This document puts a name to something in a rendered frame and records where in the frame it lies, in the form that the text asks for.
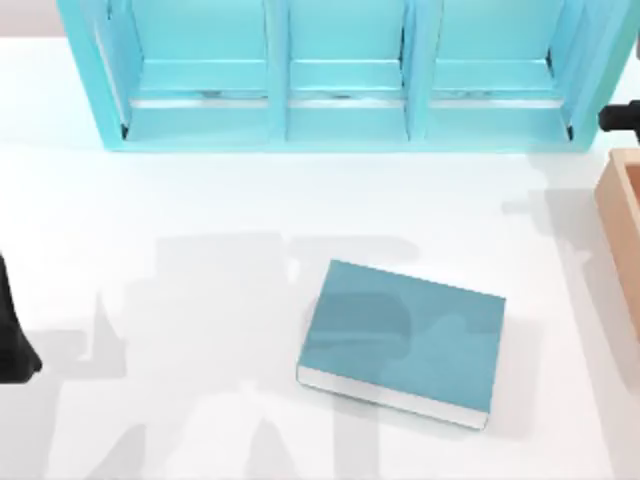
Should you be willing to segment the shallow salmon-coloured box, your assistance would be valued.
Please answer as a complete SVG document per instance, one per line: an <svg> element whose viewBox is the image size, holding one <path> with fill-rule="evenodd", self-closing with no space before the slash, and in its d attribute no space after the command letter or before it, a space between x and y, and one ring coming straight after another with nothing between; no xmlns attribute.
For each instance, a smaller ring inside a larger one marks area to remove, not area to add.
<svg viewBox="0 0 640 480"><path fill-rule="evenodd" d="M640 396L640 148L614 148L594 189L606 268L598 313L625 387Z"/></svg>

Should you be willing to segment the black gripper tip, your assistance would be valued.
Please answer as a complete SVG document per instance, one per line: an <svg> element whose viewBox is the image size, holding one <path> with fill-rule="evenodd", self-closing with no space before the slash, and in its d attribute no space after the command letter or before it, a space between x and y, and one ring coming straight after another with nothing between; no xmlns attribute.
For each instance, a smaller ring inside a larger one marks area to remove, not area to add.
<svg viewBox="0 0 640 480"><path fill-rule="evenodd" d="M24 384L43 363L17 317L4 257L0 254L0 384Z"/></svg>

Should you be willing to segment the light blue rack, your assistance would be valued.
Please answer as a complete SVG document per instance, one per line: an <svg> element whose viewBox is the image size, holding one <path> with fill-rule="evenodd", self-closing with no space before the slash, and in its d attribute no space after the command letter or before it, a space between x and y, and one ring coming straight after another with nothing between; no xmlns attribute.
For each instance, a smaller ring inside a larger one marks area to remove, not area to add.
<svg viewBox="0 0 640 480"><path fill-rule="evenodd" d="M56 0L105 148L582 152L640 0Z"/></svg>

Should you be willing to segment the teal blue book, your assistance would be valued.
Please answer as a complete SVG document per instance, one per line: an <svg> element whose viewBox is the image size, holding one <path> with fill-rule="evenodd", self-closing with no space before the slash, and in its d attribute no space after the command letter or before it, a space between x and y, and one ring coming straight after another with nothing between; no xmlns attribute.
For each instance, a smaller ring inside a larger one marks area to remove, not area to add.
<svg viewBox="0 0 640 480"><path fill-rule="evenodd" d="M491 414L505 311L502 296L333 260L296 379L482 430Z"/></svg>

